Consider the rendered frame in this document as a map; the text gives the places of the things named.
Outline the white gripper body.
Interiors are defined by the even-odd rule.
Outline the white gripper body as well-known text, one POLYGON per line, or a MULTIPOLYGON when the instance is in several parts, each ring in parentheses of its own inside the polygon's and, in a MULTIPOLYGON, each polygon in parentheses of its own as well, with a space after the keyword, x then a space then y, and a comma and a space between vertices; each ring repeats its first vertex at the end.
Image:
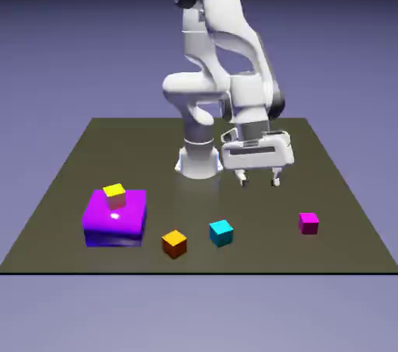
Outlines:
POLYGON ((227 169, 283 168, 294 163, 290 134, 272 131, 252 141, 230 141, 222 145, 227 169))

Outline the small magenta cube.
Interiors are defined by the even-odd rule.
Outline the small magenta cube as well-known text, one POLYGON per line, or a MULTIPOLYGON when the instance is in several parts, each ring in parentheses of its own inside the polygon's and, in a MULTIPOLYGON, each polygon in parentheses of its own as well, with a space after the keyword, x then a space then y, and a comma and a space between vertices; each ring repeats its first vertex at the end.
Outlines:
POLYGON ((298 227, 303 235, 316 235, 319 229, 319 219, 314 212, 300 212, 298 227))

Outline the small cyan cube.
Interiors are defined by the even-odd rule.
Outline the small cyan cube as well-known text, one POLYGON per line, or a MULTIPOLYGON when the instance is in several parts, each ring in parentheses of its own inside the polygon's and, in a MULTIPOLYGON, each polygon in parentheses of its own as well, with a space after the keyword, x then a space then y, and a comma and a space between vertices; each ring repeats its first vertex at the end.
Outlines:
POLYGON ((222 219, 209 224, 210 240, 217 246, 223 247, 233 240, 233 227, 227 220, 222 219))

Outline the small orange cube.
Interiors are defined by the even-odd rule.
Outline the small orange cube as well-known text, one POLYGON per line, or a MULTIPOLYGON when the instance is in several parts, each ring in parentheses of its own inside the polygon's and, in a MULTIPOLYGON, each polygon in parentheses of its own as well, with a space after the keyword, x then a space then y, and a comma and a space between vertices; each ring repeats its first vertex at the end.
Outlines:
POLYGON ((187 237, 177 229, 162 237, 162 250, 170 258, 176 259, 187 252, 187 237))

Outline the small yellow cube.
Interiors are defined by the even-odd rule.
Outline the small yellow cube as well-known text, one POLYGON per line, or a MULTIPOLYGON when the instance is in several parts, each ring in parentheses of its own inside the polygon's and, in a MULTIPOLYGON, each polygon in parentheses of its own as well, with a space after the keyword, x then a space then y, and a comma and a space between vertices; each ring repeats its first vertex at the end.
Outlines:
POLYGON ((107 207, 110 210, 116 210, 124 207, 126 204, 126 190, 121 183, 115 183, 103 188, 107 207))

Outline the large purple box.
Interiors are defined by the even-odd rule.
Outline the large purple box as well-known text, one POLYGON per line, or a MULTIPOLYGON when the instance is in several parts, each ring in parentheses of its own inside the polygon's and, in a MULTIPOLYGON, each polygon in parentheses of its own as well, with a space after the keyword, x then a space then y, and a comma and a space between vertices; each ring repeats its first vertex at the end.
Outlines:
POLYGON ((110 210, 102 190, 94 190, 82 216, 87 247, 138 247, 145 234, 147 193, 126 190, 126 204, 110 210))

